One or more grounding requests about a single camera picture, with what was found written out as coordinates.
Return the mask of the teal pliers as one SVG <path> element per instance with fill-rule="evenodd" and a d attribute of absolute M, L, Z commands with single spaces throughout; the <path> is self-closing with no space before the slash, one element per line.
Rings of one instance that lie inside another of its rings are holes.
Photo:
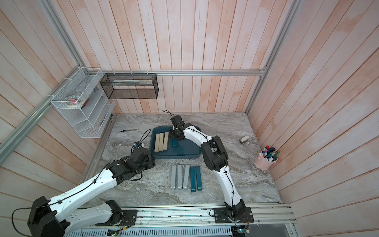
<path fill-rule="evenodd" d="M 196 176 L 196 188 L 198 191 L 202 191 L 203 186 L 202 186 L 200 166 L 195 167 L 195 176 Z"/>
<path fill-rule="evenodd" d="M 195 167 L 191 166 L 189 168 L 189 172 L 190 172 L 190 191 L 195 192 L 196 191 Z"/>
<path fill-rule="evenodd" d="M 178 141 L 176 139 L 172 139 L 172 147 L 177 148 L 178 146 Z"/>

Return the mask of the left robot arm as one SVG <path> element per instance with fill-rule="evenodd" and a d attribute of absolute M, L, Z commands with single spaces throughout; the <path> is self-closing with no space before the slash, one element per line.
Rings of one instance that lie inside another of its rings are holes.
<path fill-rule="evenodd" d="M 33 237 L 63 237 L 73 231 L 95 224 L 119 226 L 123 211 L 115 200 L 92 207 L 80 207 L 97 195 L 124 181 L 131 181 L 156 165 L 150 151 L 138 147 L 120 160 L 113 161 L 93 178 L 52 198 L 40 197 L 33 202 L 27 222 Z"/>

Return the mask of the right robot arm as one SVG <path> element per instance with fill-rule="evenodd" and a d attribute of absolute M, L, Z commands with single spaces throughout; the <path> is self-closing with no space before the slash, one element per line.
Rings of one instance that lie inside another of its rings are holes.
<path fill-rule="evenodd" d="M 233 221 L 238 220 L 244 213 L 246 205 L 231 177 L 229 156 L 221 138 L 206 135 L 191 123 L 185 123 L 180 115 L 175 115 L 170 120 L 173 124 L 172 135 L 175 139 L 190 140 L 201 148 L 205 165 L 215 173 L 220 183 L 229 218 Z"/>

